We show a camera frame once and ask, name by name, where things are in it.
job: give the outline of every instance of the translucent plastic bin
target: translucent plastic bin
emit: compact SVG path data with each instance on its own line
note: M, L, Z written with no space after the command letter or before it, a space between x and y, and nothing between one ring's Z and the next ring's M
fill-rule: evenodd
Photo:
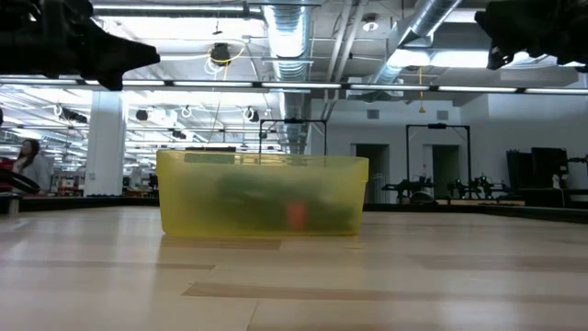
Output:
M354 235L368 160L164 150L157 176L167 234Z

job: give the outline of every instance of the ventilation duct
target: ventilation duct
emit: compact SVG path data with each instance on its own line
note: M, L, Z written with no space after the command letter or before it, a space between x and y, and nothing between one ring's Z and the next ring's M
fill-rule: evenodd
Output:
M369 82L379 85L394 83L403 68L388 65L392 54L409 42L432 37L460 2L461 0L419 0L414 7L414 14L394 24L388 39L391 49L390 58L371 76ZM380 92L374 92L356 98L375 101L379 95L381 95Z
M308 78L307 63L296 59L306 57L309 50L311 8L308 6L264 6L267 37L273 57L284 62L273 62L274 75L280 82L299 82ZM280 112L283 119L307 119L310 113L306 95L280 93ZM292 154L304 151L307 125L285 125L287 147Z

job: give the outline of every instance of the person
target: person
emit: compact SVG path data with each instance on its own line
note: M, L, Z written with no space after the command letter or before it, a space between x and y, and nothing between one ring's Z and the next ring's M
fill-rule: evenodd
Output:
M51 185L51 170L49 169L49 162L39 154L40 144L34 139L26 139L22 143L18 159L12 168L24 177L27 177L37 183L40 187L39 194L47 194Z

